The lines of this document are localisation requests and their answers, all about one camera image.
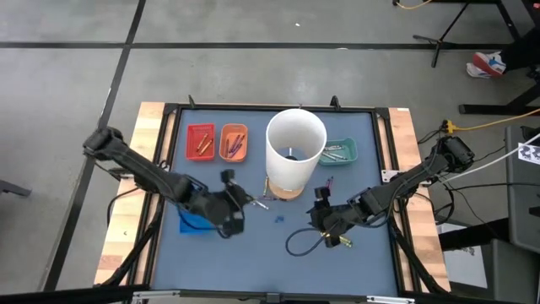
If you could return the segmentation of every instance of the white cylindrical container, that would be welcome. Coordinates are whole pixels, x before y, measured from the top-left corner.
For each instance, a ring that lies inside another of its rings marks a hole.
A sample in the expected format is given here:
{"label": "white cylindrical container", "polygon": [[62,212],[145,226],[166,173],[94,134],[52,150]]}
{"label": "white cylindrical container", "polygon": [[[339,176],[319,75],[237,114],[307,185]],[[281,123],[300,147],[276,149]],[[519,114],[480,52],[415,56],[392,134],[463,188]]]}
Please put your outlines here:
{"label": "white cylindrical container", "polygon": [[[284,191],[302,190],[327,143],[327,130],[319,117],[290,109],[276,114],[267,126],[267,175],[274,186]],[[301,150],[305,160],[289,160],[279,149]]]}

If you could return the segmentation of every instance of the blue table surface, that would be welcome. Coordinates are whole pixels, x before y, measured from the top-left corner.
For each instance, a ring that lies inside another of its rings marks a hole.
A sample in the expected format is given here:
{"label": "blue table surface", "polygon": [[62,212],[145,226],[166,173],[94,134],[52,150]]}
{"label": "blue table surface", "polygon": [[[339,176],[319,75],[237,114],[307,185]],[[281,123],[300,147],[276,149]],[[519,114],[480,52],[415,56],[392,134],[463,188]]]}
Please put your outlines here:
{"label": "blue table surface", "polygon": [[[254,196],[262,195],[265,180],[265,133],[272,111],[184,110],[173,170],[205,182],[211,191],[223,188],[219,173],[235,169],[236,181]],[[306,228],[306,213],[315,199],[313,189],[324,186],[334,176],[331,204],[345,204],[351,196],[381,184],[381,169],[375,148],[369,113],[317,112],[327,128],[328,139],[351,137],[356,141],[358,159],[347,166],[317,166],[305,191],[292,202],[264,202],[265,210],[246,205],[245,231],[224,240],[211,231],[180,234],[180,218],[172,204],[166,204],[159,236],[152,288],[155,290],[221,290],[351,296],[396,296],[396,274],[388,229],[355,227],[347,232],[352,248],[326,248],[321,244],[302,258],[285,252],[286,238]],[[216,143],[226,123],[243,123],[249,128],[248,153],[242,163],[228,163],[219,157],[208,162],[186,160],[186,130],[192,123],[211,122],[216,127]],[[314,232],[295,236],[293,252],[303,252],[318,239]]]}

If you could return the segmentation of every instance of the orange tray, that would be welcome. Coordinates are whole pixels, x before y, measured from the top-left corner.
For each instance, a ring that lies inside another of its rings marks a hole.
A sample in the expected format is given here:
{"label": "orange tray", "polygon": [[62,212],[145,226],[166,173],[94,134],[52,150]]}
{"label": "orange tray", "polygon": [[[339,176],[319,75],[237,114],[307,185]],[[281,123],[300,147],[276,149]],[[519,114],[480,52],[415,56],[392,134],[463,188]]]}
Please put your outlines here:
{"label": "orange tray", "polygon": [[[212,143],[202,153],[204,147]],[[188,160],[213,160],[215,154],[215,132],[213,123],[190,124],[187,126],[186,158]]]}
{"label": "orange tray", "polygon": [[219,156],[228,162],[244,161],[247,155],[247,127],[241,123],[228,123],[221,129]]}

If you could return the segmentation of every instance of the concrete floor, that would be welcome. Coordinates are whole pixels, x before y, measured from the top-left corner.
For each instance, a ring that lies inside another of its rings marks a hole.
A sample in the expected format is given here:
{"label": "concrete floor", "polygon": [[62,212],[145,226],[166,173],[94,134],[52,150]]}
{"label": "concrete floor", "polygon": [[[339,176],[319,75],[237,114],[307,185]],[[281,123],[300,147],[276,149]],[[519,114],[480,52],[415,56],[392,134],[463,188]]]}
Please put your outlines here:
{"label": "concrete floor", "polygon": [[[521,33],[532,27],[521,2],[505,1]],[[136,0],[4,0],[0,41],[123,42]],[[460,5],[414,11],[372,0],[154,0],[146,4],[135,41],[302,41],[415,43],[439,36]],[[494,6],[473,5],[448,40],[506,43]],[[504,104],[532,84],[525,71],[502,79],[470,79],[471,52],[338,50],[133,50],[110,125],[131,136],[141,101],[246,102],[399,106],[413,113],[417,137],[442,119],[472,126],[500,117],[461,116],[461,103]],[[0,196],[0,293],[38,288],[82,165],[81,144],[95,128],[120,50],[0,49],[0,178],[32,187],[29,198]],[[536,125],[537,118],[519,124]],[[503,127],[460,134],[477,155],[503,145]],[[421,146],[427,155],[433,142]],[[501,182],[504,164],[455,182]],[[90,286],[105,237],[105,206],[117,183],[95,171],[58,288]],[[436,206],[448,201],[441,187]],[[507,214],[505,190],[468,190],[477,214]],[[457,197],[455,219],[477,224]]]}

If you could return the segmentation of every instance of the cork pad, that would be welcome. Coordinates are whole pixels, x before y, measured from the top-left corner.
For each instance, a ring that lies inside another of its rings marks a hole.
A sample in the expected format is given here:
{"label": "cork pad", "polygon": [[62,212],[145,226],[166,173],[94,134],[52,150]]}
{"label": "cork pad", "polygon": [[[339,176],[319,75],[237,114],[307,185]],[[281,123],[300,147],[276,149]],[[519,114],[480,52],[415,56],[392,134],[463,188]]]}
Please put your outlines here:
{"label": "cork pad", "polygon": [[282,188],[274,185],[270,180],[268,180],[268,189],[270,189],[273,195],[275,195],[277,198],[282,198],[288,201],[298,198],[304,191],[303,187],[299,190],[293,191],[283,190]]}

